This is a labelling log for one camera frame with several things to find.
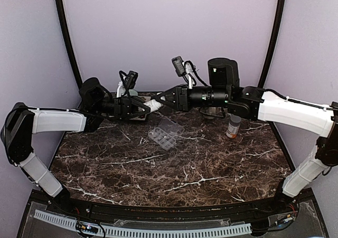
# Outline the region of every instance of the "robotic arm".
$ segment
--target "robotic arm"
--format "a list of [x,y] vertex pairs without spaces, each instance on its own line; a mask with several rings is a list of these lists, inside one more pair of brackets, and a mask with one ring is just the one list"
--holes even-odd
[[181,57],[172,60],[176,73],[187,84],[178,85],[153,96],[149,102],[129,95],[137,73],[121,75],[116,98],[90,78],[79,93],[79,110],[39,109],[17,103],[6,118],[1,131],[8,160],[22,168],[29,179],[40,186],[61,207],[68,207],[70,194],[35,155],[32,134],[46,131],[95,131],[104,119],[130,120],[143,118],[166,105],[177,111],[193,107],[223,107],[229,113],[250,120],[280,122],[318,134],[312,152],[299,167],[279,184],[273,209],[283,208],[322,171],[338,165],[338,103],[331,106],[284,97],[274,90],[239,87],[236,61],[225,58],[208,62],[210,86],[196,87],[192,74],[200,80],[194,65]]

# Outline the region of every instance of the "clear plastic box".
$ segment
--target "clear plastic box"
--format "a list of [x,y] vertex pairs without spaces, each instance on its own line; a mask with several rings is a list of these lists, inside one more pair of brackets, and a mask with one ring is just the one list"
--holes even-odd
[[176,139],[183,131],[183,126],[167,117],[163,117],[158,126],[148,133],[148,136],[163,149],[169,150],[176,145]]

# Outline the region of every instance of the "white perforated rail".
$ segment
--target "white perforated rail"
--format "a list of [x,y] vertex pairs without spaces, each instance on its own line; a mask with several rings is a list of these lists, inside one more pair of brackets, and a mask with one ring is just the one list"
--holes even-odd
[[[34,218],[42,220],[61,228],[76,231],[76,219],[57,216],[52,213],[35,210]],[[113,238],[223,238],[234,237],[238,235],[251,234],[251,225],[242,224],[236,226],[217,227],[214,229],[196,229],[196,230],[140,230],[125,229],[121,227],[113,227],[102,225],[106,231],[106,237]],[[103,236],[102,229],[96,236]]]

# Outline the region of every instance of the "brown marble surface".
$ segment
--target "brown marble surface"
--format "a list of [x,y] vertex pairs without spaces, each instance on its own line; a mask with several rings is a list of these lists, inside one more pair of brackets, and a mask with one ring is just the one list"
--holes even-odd
[[[162,116],[185,129],[168,151],[148,137]],[[272,197],[290,169],[271,128],[243,120],[229,139],[228,120],[162,108],[145,122],[104,121],[94,133],[66,134],[51,171],[72,197],[101,203],[205,206]]]

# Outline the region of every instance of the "white wall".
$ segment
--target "white wall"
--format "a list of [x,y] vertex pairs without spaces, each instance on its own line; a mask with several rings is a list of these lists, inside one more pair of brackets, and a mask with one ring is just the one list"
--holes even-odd
[[[54,0],[0,0],[0,127],[16,102],[75,108],[79,102],[63,44]],[[60,134],[33,138],[36,154],[49,164]],[[16,237],[34,187],[11,166],[0,145],[0,236]]]
[[[279,39],[266,84],[290,97],[338,101],[338,0],[286,0]],[[278,125],[296,165],[317,136]],[[330,237],[338,237],[338,168],[312,185]]]
[[184,83],[171,58],[201,69],[225,56],[238,62],[242,85],[257,85],[277,0],[64,0],[84,79],[116,89],[119,70],[139,72],[136,89]]

